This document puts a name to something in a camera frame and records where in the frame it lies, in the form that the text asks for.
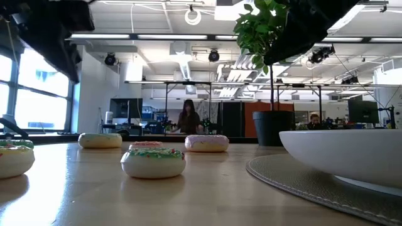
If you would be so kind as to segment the large window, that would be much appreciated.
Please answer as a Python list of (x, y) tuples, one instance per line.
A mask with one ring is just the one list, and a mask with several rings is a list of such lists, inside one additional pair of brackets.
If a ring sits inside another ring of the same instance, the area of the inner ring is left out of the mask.
[(64, 131), (70, 122), (72, 86), (37, 52), (0, 53), (0, 117), (31, 131)]

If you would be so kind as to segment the green leafy artificial plant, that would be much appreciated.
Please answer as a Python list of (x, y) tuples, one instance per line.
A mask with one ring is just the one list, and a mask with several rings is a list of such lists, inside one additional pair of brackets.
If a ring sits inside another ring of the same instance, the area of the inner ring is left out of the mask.
[(270, 53), (279, 40), (286, 25), (290, 5), (286, 0), (245, 0), (241, 13), (233, 28), (237, 45), (242, 53), (252, 56), (252, 63), (264, 75), (269, 75), (271, 97), (270, 107), (274, 107), (273, 60)]

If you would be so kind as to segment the seated person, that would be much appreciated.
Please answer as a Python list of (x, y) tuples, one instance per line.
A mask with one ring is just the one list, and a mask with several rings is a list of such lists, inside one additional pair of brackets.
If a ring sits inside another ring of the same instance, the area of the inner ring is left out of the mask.
[(320, 117), (318, 114), (312, 114), (310, 116), (310, 122), (307, 124), (309, 130), (322, 130), (324, 129)]

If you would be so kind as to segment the black metal workstation frame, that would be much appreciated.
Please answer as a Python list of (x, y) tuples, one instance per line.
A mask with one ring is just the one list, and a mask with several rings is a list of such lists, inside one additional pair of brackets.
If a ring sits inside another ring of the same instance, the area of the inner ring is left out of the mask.
[(273, 87), (276, 87), (277, 92), (277, 110), (280, 110), (280, 87), (286, 88), (309, 88), (314, 94), (318, 96), (318, 106), (319, 106), (319, 117), (322, 119), (322, 87), (323, 84), (320, 83), (275, 83), (272, 84), (271, 90)]
[(157, 80), (145, 80), (145, 81), (125, 81), (124, 83), (130, 83), (130, 84), (163, 84), (165, 86), (165, 111), (164, 111), (164, 119), (168, 118), (168, 93), (171, 91), (168, 87), (170, 84), (174, 84), (174, 89), (178, 84), (180, 85), (208, 85), (209, 89), (207, 92), (209, 93), (209, 98), (204, 99), (208, 100), (209, 102), (209, 118), (211, 116), (211, 103), (212, 103), (212, 98), (211, 98), (211, 91), (212, 91), (212, 82), (203, 82), (203, 81), (191, 81), (191, 80), (182, 80), (182, 81), (157, 81)]

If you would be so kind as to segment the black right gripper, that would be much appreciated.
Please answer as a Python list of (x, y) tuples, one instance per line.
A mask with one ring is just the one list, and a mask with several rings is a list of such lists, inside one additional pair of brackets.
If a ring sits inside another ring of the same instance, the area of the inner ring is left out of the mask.
[(264, 56), (272, 65), (323, 40), (327, 30), (360, 0), (278, 0), (288, 8), (284, 30)]

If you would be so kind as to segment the small coral pink sprinkled donut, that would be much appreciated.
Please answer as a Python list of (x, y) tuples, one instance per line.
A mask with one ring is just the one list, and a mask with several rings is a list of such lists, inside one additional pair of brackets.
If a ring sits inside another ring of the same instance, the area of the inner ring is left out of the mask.
[(163, 143), (159, 141), (135, 141), (129, 145), (129, 149), (136, 148), (162, 148)]

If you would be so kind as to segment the white ceiling air duct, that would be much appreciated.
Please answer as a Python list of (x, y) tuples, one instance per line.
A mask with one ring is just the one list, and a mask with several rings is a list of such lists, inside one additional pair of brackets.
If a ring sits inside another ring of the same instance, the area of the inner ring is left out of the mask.
[(170, 59), (177, 62), (184, 80), (191, 79), (189, 62), (193, 60), (190, 43), (174, 41), (170, 44)]

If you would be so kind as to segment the white round bowl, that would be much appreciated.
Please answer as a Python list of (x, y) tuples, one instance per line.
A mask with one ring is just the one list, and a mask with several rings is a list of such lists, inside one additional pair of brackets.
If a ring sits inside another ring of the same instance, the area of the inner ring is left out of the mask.
[(299, 162), (346, 183), (402, 197), (402, 130), (282, 131)]

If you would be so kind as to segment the black partition panel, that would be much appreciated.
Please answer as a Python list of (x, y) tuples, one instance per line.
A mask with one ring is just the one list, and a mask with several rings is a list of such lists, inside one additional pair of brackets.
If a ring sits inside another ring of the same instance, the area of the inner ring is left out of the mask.
[(218, 123), (220, 134), (227, 137), (244, 137), (245, 119), (243, 102), (219, 104)]

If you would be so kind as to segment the round grey stitched placemat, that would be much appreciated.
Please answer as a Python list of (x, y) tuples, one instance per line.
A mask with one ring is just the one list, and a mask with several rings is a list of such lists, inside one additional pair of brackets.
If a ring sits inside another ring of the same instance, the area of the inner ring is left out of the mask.
[(346, 183), (289, 154), (254, 158), (246, 170), (266, 184), (311, 202), (385, 226), (402, 226), (402, 197)]

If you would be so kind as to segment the large pink iced donut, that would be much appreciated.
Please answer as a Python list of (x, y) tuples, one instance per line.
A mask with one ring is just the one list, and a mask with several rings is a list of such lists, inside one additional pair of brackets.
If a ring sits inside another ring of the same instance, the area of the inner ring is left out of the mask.
[(229, 147), (229, 139), (223, 135), (189, 135), (185, 138), (187, 151), (200, 153), (225, 152)]

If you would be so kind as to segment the black computer monitor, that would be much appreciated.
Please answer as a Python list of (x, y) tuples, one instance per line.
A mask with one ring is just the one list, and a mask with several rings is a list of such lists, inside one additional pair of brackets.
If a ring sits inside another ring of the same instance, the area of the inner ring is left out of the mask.
[(349, 120), (358, 123), (377, 124), (379, 122), (376, 102), (348, 100)]
[(142, 117), (142, 99), (110, 99), (109, 110), (113, 118), (140, 118)]

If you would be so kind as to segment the small yellow sprinkled donut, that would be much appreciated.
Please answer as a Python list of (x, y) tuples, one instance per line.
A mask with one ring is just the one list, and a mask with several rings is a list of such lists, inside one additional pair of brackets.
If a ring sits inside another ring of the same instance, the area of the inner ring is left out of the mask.
[(0, 179), (19, 176), (35, 162), (33, 148), (27, 146), (0, 146)]

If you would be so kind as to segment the black plant pot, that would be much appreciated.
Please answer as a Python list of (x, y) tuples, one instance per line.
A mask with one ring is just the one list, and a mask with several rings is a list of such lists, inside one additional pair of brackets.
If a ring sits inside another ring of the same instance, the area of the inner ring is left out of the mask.
[(282, 146), (279, 133), (295, 127), (293, 111), (274, 110), (253, 112), (253, 121), (260, 146)]

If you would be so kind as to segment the small green sprinkled donut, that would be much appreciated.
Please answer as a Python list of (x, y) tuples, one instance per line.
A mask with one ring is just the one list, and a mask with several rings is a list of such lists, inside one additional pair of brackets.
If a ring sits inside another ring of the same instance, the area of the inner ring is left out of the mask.
[(174, 148), (133, 148), (121, 158), (122, 170), (130, 177), (162, 179), (180, 175), (185, 154)]
[(0, 147), (6, 147), (6, 148), (11, 148), (15, 146), (24, 146), (30, 149), (34, 148), (34, 144), (30, 140), (24, 140), (24, 139), (0, 139)]

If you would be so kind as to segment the large pale green iced donut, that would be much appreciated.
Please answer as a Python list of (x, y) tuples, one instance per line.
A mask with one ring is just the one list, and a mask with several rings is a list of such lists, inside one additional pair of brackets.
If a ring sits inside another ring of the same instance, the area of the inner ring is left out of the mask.
[(116, 133), (82, 133), (78, 138), (78, 144), (82, 148), (120, 148), (122, 136)]

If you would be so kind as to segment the orange partition panel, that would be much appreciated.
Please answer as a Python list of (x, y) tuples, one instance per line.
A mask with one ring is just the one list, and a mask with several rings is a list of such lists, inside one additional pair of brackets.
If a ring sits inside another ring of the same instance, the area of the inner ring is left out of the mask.
[[(295, 111), (294, 103), (274, 103), (275, 110)], [(244, 122), (245, 122), (245, 136), (257, 138), (256, 128), (253, 121), (253, 112), (256, 111), (270, 111), (271, 104), (267, 102), (245, 102), (244, 103)]]

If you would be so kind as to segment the standing person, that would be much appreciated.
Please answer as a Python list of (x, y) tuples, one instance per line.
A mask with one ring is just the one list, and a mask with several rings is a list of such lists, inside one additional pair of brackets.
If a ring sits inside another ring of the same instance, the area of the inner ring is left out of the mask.
[(200, 116), (195, 111), (193, 100), (187, 99), (183, 103), (183, 109), (179, 114), (177, 126), (171, 131), (180, 131), (183, 134), (197, 134), (203, 131), (203, 129)]

